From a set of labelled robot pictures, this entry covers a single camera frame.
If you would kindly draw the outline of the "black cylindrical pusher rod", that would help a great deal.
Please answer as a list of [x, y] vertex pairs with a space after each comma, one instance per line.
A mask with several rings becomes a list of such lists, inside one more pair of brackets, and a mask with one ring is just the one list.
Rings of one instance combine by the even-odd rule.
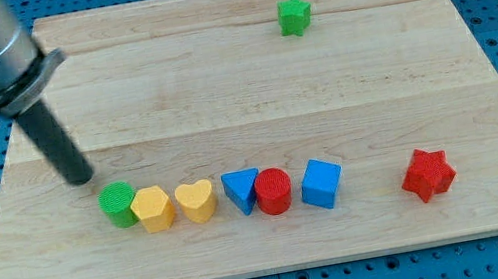
[[66, 183], [83, 185], [93, 177], [90, 162], [42, 100], [14, 119]]

